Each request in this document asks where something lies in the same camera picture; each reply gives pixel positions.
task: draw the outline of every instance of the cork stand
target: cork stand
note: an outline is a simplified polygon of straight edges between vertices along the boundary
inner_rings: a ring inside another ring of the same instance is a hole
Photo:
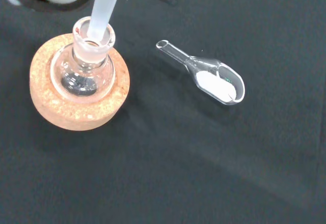
[[[37,111],[49,122],[64,129],[84,131],[108,122],[125,101],[130,78],[128,68],[114,49],[109,55],[114,63],[116,77],[110,92],[95,103],[74,103],[64,99],[54,88],[50,78],[50,63],[54,54],[73,42],[72,34],[54,37],[35,53],[30,69],[30,93]]]

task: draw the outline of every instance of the glass flask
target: glass flask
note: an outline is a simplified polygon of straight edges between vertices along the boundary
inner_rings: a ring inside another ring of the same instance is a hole
[[[156,47],[182,63],[197,87],[225,105],[240,103],[245,96],[245,84],[241,76],[226,64],[216,60],[186,54],[167,40]]]
[[[73,27],[73,43],[53,56],[50,77],[55,89],[75,103],[93,103],[103,98],[115,80],[114,64],[108,55],[116,36],[108,24],[101,41],[89,38],[91,17],[84,17]]]

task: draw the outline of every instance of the black fabric background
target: black fabric background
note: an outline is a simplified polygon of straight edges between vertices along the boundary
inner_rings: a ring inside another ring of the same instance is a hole
[[[45,121],[29,67],[90,15],[0,0],[0,223],[325,223],[325,0],[118,0],[127,101],[106,125]],[[163,58],[167,39],[246,84],[219,104]]]

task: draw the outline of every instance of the funnel stem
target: funnel stem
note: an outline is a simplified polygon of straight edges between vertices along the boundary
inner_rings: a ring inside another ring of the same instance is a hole
[[[177,48],[176,46],[174,46],[173,44],[171,44],[166,40],[159,41],[156,44],[156,47],[184,65],[187,63],[187,60],[190,58],[188,54],[186,54],[184,51],[180,50],[179,48]]]

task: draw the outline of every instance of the glass container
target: glass container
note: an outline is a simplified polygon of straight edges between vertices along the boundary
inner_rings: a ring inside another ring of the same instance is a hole
[[[101,41],[89,38],[91,17],[73,27],[73,43],[57,51],[51,61],[50,77],[59,94],[75,103],[99,101],[111,90],[115,80],[114,64],[108,51],[115,43],[115,32],[108,24]]]

